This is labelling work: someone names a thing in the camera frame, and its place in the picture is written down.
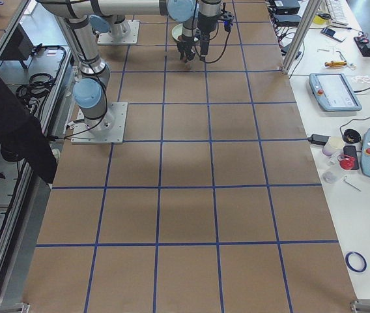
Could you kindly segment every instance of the black phone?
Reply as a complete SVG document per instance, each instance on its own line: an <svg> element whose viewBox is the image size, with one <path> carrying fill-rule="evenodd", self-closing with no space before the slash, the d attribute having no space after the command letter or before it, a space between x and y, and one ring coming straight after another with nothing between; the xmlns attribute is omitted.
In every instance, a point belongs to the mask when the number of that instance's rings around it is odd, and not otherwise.
<svg viewBox="0 0 370 313"><path fill-rule="evenodd" d="M339 33L337 33L336 31L334 31L333 29L331 28L328 28L328 27L325 27L323 29L321 29L321 33L323 35L326 35L327 37L330 37L338 42L343 42L346 37L343 37L341 36Z"/></svg>

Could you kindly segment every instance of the metal base plate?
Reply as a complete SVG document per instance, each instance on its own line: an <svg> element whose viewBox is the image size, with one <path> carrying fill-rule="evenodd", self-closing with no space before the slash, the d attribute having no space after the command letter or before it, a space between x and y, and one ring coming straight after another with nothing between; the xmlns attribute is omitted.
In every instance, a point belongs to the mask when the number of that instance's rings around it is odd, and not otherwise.
<svg viewBox="0 0 370 313"><path fill-rule="evenodd" d="M130 34L123 38L113 38L108 33L101 34L98 38L98 44L102 46L118 46L123 44L137 44L137 38L139 36L140 21L132 20L127 21L130 25Z"/></svg>
<svg viewBox="0 0 370 313"><path fill-rule="evenodd" d="M93 134L92 132L84 132L71 137L72 143L96 144L96 143L122 143L124 137L124 129L126 126L127 117L127 102L112 102L108 104L108 110L112 111L115 116L114 126L103 132L102 134ZM83 119L83 114L79 110L77 119ZM85 123L76 124L74 134L86 130Z"/></svg>

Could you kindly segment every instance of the white desk surface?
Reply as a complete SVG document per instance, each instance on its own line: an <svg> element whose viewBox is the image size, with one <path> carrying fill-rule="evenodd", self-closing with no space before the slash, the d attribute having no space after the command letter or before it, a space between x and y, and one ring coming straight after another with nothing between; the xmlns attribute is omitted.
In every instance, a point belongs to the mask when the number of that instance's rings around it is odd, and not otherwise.
<svg viewBox="0 0 370 313"><path fill-rule="evenodd" d="M349 27L360 29L345 0L343 0L343 5L345 6L344 12L351 21ZM357 94L363 106L363 109L358 112L322 111L311 93L308 75L312 72L342 72L348 76L353 90L364 89L370 86L370 83L357 82L355 80L356 76L370 76L370 58L361 56L352 39L357 35L357 31L343 29L336 29L336 31L346 34L347 38L343 43L337 43L330 38L327 39L319 33L319 30L309 30L304 40L306 54L291 78L292 89L308 136L313 133L340 136L339 127L341 125L351 119L370 117L370 90ZM330 52L317 52L319 48L330 50ZM354 63L357 69L351 70L347 67L326 69L323 66L324 62L339 59L338 53L335 52L336 50L341 50L347 61ZM353 128L364 135L369 127L370 120L364 122L353 121L348 127L343 129ZM321 147L319 146L311 145L311 151L321 177L322 173L329 168L329 165L326 163L328 159L321 153ZM348 181L362 191L355 190L342 180L334 184L322 181L322 187L344 255L350 251L357 251L363 254L367 260L367 269L364 273L355 273L349 270L349 275L357 297L359 299L370 299L370 177L364 176L360 170L350 171Z"/></svg>

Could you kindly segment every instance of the white keyboard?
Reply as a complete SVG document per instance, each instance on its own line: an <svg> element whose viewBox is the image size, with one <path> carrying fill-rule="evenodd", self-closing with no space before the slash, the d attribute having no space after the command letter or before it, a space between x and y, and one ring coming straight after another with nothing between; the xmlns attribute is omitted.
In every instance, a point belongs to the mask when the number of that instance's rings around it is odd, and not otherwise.
<svg viewBox="0 0 370 313"><path fill-rule="evenodd" d="M349 22L343 12L343 4L340 0L326 0L328 13L332 22L340 25L347 25Z"/></svg>

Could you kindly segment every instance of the blue tape ring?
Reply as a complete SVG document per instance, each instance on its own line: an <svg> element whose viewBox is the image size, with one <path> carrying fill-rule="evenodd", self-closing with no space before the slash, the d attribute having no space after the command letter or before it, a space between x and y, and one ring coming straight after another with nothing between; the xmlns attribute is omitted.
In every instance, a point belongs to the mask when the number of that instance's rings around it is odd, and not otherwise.
<svg viewBox="0 0 370 313"><path fill-rule="evenodd" d="M349 261L349 258L351 255L355 255L355 256L358 256L359 258L362 259L363 261L363 267L361 269L355 269L351 264L350 264L350 261ZM359 252L355 252L355 251L352 251L352 252L349 252L348 254L346 254L346 264L347 264L347 267L349 269L351 269L352 271L356 272L356 273L362 273L364 272L366 269L367 269L367 262L366 262L366 259L364 256L362 256Z"/></svg>

